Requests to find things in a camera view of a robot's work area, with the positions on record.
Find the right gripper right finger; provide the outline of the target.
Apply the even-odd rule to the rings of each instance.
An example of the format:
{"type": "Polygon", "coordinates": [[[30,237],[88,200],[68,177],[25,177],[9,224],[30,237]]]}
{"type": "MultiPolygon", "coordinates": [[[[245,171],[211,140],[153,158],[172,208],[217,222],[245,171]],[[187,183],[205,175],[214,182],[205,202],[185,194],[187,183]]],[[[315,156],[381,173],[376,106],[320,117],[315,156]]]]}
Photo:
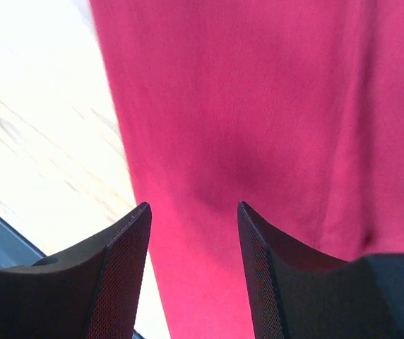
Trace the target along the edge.
{"type": "Polygon", "coordinates": [[[237,209],[257,338],[404,338],[404,254],[348,262],[237,209]]]}

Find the red t shirt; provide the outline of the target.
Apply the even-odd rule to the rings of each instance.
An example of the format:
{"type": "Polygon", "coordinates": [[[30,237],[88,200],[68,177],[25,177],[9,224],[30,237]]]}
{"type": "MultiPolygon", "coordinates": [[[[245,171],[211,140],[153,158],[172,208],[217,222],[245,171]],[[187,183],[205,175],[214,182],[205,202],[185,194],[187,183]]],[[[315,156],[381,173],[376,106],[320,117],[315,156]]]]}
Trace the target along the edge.
{"type": "Polygon", "coordinates": [[[251,338],[249,203],[332,256],[404,252],[404,1],[92,1],[172,338],[251,338]]]}

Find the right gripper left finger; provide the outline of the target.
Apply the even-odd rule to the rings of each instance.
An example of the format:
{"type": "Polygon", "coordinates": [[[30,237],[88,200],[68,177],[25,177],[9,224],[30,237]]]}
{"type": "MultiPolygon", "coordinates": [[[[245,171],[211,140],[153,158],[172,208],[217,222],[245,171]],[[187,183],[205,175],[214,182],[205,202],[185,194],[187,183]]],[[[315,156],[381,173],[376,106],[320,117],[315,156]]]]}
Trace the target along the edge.
{"type": "Polygon", "coordinates": [[[0,338],[137,338],[151,221],[142,203],[31,266],[0,269],[0,338]]]}

